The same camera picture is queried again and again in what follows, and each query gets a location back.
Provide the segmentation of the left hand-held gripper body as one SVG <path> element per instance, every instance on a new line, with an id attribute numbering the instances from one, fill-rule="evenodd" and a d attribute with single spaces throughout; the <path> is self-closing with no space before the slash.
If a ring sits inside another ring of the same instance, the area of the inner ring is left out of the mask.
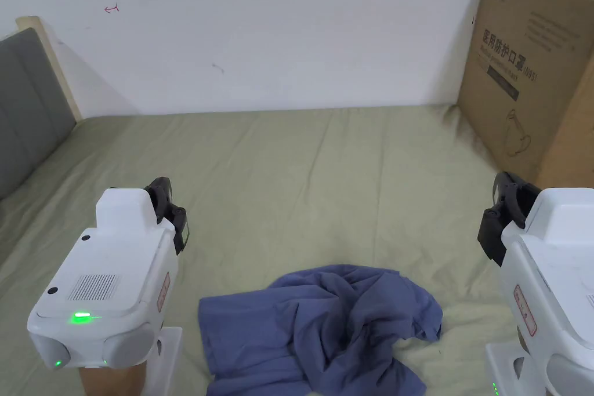
<path id="1" fill-rule="evenodd" d="M 179 262 L 172 223 L 143 188 L 108 188 L 33 306 L 27 330 L 44 365 L 125 369 L 147 362 L 142 395 L 170 395 L 182 329 L 166 327 Z"/>

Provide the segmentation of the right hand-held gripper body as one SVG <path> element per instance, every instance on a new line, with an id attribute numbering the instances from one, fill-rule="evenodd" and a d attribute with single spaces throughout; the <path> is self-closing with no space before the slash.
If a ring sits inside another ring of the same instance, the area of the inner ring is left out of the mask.
<path id="1" fill-rule="evenodd" d="M 499 240 L 517 335 L 486 345 L 494 395 L 592 395 L 593 190 L 541 191 Z"/>

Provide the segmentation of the person's left hand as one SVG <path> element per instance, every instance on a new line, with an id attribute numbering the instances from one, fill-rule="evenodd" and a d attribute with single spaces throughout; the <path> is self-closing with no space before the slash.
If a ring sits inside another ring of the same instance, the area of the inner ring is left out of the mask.
<path id="1" fill-rule="evenodd" d="M 125 368 L 79 368 L 85 395 L 141 395 L 147 362 Z"/>

